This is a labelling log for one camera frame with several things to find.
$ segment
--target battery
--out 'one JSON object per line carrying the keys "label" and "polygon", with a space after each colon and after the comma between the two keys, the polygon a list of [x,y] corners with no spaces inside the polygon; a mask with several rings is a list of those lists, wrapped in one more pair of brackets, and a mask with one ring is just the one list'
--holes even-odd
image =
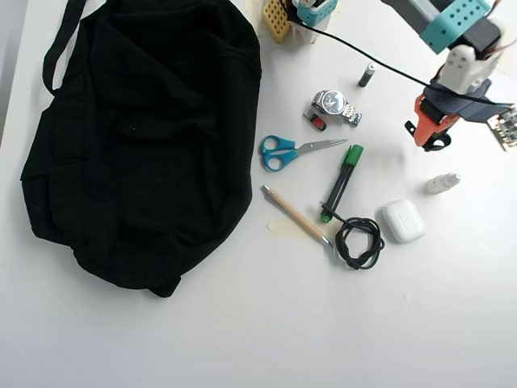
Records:
{"label": "battery", "polygon": [[359,80],[359,86],[366,87],[370,80],[373,77],[373,74],[375,74],[377,70],[377,65],[375,63],[370,63],[368,66],[366,66],[366,70],[364,71],[363,77]]}
{"label": "battery", "polygon": [[323,119],[320,116],[318,116],[312,108],[309,108],[304,112],[304,117],[318,131],[323,132],[326,129],[325,121],[323,121]]}

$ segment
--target metal watch strap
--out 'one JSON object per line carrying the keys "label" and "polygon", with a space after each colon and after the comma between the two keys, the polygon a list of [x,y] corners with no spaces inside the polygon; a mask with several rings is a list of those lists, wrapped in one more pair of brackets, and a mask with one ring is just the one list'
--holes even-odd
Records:
{"label": "metal watch strap", "polygon": [[358,125],[363,115],[358,113],[354,107],[352,107],[349,103],[346,105],[345,110],[341,114],[345,121],[352,125]]}
{"label": "metal watch strap", "polygon": [[313,106],[315,106],[317,108],[323,108],[322,104],[321,104],[321,100],[322,100],[322,96],[324,93],[325,93],[325,91],[319,91],[318,93],[316,93],[316,95],[313,98],[313,102],[312,102]]}

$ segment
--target black cable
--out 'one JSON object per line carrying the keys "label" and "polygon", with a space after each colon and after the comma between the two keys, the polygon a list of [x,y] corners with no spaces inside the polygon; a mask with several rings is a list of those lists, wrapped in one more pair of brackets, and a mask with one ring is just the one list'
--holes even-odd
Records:
{"label": "black cable", "polygon": [[439,88],[439,87],[432,86],[432,85],[430,85],[427,82],[424,82],[424,81],[422,81],[422,80],[420,80],[420,79],[418,79],[416,77],[413,77],[412,75],[409,75],[409,74],[404,73],[403,71],[401,71],[399,69],[394,68],[391,65],[388,65],[387,63],[384,63],[383,61],[375,58],[373,55],[370,55],[370,54],[366,53],[361,48],[358,48],[358,47],[354,46],[352,43],[349,43],[346,40],[343,40],[343,39],[337,37],[336,35],[332,35],[332,34],[329,34],[328,32],[325,32],[325,31],[322,31],[322,30],[318,30],[317,28],[310,27],[310,26],[308,26],[308,25],[298,21],[297,17],[296,18],[293,17],[292,14],[290,14],[288,12],[288,9],[286,8],[286,6],[285,6],[285,4],[284,4],[284,2],[282,0],[280,0],[280,5],[284,9],[285,14],[288,17],[288,21],[293,22],[294,24],[297,24],[298,26],[300,26],[302,28],[305,28],[306,30],[309,30],[309,31],[312,31],[312,32],[316,32],[316,33],[318,33],[320,35],[323,35],[323,36],[326,36],[328,38],[337,40],[339,43],[346,45],[348,48],[356,51],[357,53],[359,53],[361,55],[364,55],[366,58],[368,58],[371,61],[374,61],[375,63],[385,67],[386,69],[391,70],[394,73],[396,73],[398,75],[401,75],[402,77],[405,77],[405,78],[407,78],[407,79],[409,79],[409,80],[411,80],[413,82],[416,82],[416,83],[418,83],[418,84],[420,84],[420,85],[422,85],[424,87],[428,87],[429,89],[431,89],[433,91],[438,91],[439,93],[444,93],[444,94],[447,94],[447,95],[453,95],[453,96],[457,97],[458,99],[466,99],[468,101],[473,101],[474,103],[484,103],[486,105],[494,105],[494,106],[511,106],[511,105],[513,105],[512,103],[495,103],[495,102],[490,101],[488,99],[479,99],[478,97],[471,97],[471,96],[468,96],[468,95],[459,95],[456,92],[451,91],[449,89],[442,89],[442,88]]}
{"label": "black cable", "polygon": [[[385,249],[385,241],[380,236],[379,224],[370,218],[353,217],[344,220],[327,205],[322,204],[322,208],[343,223],[341,229],[336,234],[335,245],[339,254],[343,260],[347,262],[348,266],[354,269],[370,269],[375,266],[375,264],[377,264],[377,260],[379,260],[380,251]],[[358,258],[350,256],[350,250],[347,245],[347,238],[353,229],[361,230],[372,236],[370,249],[363,252],[363,254]]]}

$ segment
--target scissors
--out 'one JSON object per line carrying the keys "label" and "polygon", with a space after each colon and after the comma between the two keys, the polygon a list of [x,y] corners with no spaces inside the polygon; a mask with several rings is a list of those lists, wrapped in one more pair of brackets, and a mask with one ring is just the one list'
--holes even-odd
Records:
{"label": "scissors", "polygon": [[[274,148],[266,147],[266,141],[268,140],[273,140],[276,143]],[[267,169],[273,172],[278,172],[282,171],[284,167],[286,167],[290,162],[303,154],[307,154],[311,151],[322,150],[328,147],[333,147],[346,141],[348,140],[342,139],[315,141],[314,143],[306,143],[297,149],[295,147],[294,141],[286,140],[275,135],[270,135],[266,136],[264,140],[262,140],[262,143],[260,143],[260,151],[263,156],[264,165],[267,167]],[[280,162],[277,168],[271,165],[271,161],[274,159]]]}

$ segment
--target bag handle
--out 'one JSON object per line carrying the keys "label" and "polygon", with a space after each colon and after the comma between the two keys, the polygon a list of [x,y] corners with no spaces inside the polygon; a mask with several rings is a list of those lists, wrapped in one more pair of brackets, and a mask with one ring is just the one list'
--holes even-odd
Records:
{"label": "bag handle", "polygon": [[61,54],[66,50],[68,42],[72,38],[75,29],[81,21],[82,11],[84,10],[86,1],[87,0],[68,1],[56,39],[45,55],[43,61],[43,84],[52,95],[56,92],[53,87],[53,81],[54,74],[56,73],[57,61]]}

